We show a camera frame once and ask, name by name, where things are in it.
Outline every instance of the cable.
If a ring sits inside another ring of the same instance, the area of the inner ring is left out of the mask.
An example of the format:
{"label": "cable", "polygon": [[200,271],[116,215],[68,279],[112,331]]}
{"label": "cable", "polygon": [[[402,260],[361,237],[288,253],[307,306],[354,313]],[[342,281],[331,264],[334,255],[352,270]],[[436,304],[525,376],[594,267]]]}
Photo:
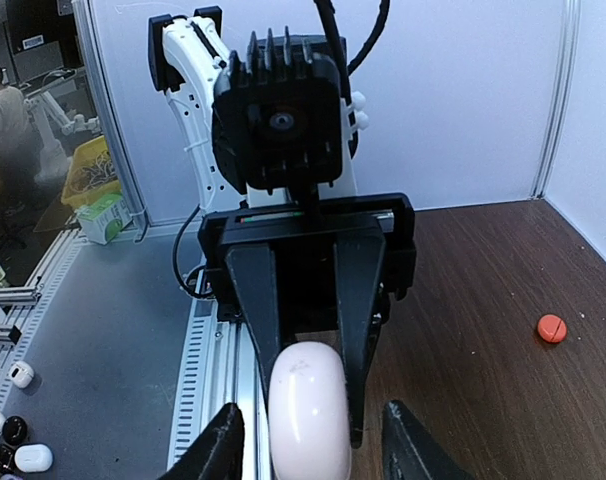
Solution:
{"label": "cable", "polygon": [[[347,69],[347,60],[345,59],[345,52],[343,51],[343,45],[341,43],[341,35],[339,34],[339,28],[336,25],[336,18],[334,17],[334,5],[332,0],[314,0],[316,7],[321,17],[321,24],[323,25],[323,31],[325,38],[330,46],[332,52],[332,58],[339,71],[339,78],[341,82],[341,97],[345,99],[345,104],[349,107],[352,105],[352,88],[350,87],[350,75]],[[350,125],[356,123],[356,117],[354,112],[350,113]],[[352,140],[349,142],[350,156],[354,158],[356,150],[359,146],[359,136],[355,133]]]}
{"label": "cable", "polygon": [[56,80],[60,80],[61,78],[64,78],[65,75],[67,75],[68,73],[75,73],[75,70],[73,68],[57,68],[52,70],[51,72],[49,72],[47,75],[45,75],[45,77],[43,77],[43,80],[41,80],[41,88],[46,86],[45,81],[47,79],[49,79],[50,77],[57,77]]}
{"label": "cable", "polygon": [[196,289],[192,290],[188,286],[188,284],[185,283],[185,280],[183,280],[183,276],[181,275],[181,272],[179,270],[179,245],[181,244],[181,239],[183,238],[183,235],[185,234],[187,227],[190,225],[190,223],[192,223],[192,221],[194,220],[194,218],[198,215],[198,213],[200,211],[201,211],[201,206],[197,205],[196,208],[194,209],[194,211],[192,212],[192,214],[187,218],[187,220],[185,221],[185,223],[179,230],[179,233],[176,236],[176,240],[174,240],[174,247],[172,248],[172,269],[174,270],[174,276],[176,277],[176,281],[179,283],[181,288],[183,290],[185,290],[185,292],[190,297],[196,298],[198,300],[209,298],[209,295],[201,295],[200,293],[197,293]]}
{"label": "cable", "polygon": [[376,23],[374,24],[374,28],[372,29],[372,33],[361,47],[361,51],[356,54],[356,57],[350,62],[347,67],[347,71],[350,75],[354,73],[354,71],[359,68],[363,60],[368,56],[368,54],[374,48],[377,40],[383,33],[385,29],[385,23],[387,22],[387,17],[390,14],[390,0],[381,0],[379,4],[379,14],[376,17]]}

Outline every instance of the metal profile rail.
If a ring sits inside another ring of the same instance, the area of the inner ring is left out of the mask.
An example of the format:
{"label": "metal profile rail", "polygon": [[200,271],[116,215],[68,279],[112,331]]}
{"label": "metal profile rail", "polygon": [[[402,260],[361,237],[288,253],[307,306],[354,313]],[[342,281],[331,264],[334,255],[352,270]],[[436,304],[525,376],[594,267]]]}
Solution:
{"label": "metal profile rail", "polygon": [[0,288],[1,306],[31,306],[36,305],[41,294],[36,287]]}
{"label": "metal profile rail", "polygon": [[540,166],[534,179],[532,197],[545,196],[552,175],[556,153],[561,142],[565,114],[570,99],[574,63],[581,23],[581,1],[565,0],[561,20],[561,38],[556,66],[556,77],[547,128],[541,149]]}
{"label": "metal profile rail", "polygon": [[193,303],[179,373],[168,469],[221,407],[236,403],[245,424],[243,480],[271,480],[268,423],[254,345],[247,326],[197,316]]}
{"label": "metal profile rail", "polygon": [[21,339],[21,331],[14,325],[0,325],[0,342],[10,342],[16,345]]}

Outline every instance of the desk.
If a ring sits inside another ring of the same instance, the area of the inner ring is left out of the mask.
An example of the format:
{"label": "desk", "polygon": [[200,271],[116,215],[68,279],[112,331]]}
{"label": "desk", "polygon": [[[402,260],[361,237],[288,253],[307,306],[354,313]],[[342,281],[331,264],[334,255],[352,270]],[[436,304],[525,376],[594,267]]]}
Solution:
{"label": "desk", "polygon": [[[25,360],[42,377],[4,412],[49,445],[38,479],[155,479],[167,464],[190,299],[170,268],[173,237],[88,244],[56,293]],[[186,239],[185,257],[199,258]]]}

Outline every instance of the white wall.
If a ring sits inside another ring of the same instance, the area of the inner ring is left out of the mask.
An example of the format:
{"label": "white wall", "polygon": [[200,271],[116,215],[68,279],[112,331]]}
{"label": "white wall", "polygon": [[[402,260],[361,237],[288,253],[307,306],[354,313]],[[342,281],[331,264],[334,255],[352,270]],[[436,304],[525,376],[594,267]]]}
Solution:
{"label": "white wall", "polygon": [[583,2],[572,92],[547,198],[606,259],[606,0]]}
{"label": "white wall", "polygon": [[[319,33],[312,0],[220,0],[223,39],[245,51],[252,29]],[[353,56],[378,0],[336,0]],[[147,70],[147,19],[191,13],[188,0],[92,0],[118,121],[155,222],[185,218],[194,173]],[[562,2],[392,0],[388,28],[353,77],[372,127],[356,171],[362,193],[402,191],[417,208],[524,199],[552,97]]]}

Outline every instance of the orange cap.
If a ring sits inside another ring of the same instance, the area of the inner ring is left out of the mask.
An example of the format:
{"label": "orange cap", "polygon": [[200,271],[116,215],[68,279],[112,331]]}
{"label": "orange cap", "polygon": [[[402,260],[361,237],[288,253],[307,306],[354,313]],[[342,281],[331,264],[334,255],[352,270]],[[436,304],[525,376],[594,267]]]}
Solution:
{"label": "orange cap", "polygon": [[567,325],[556,315],[544,315],[537,327],[541,338],[549,343],[561,343],[567,337]]}

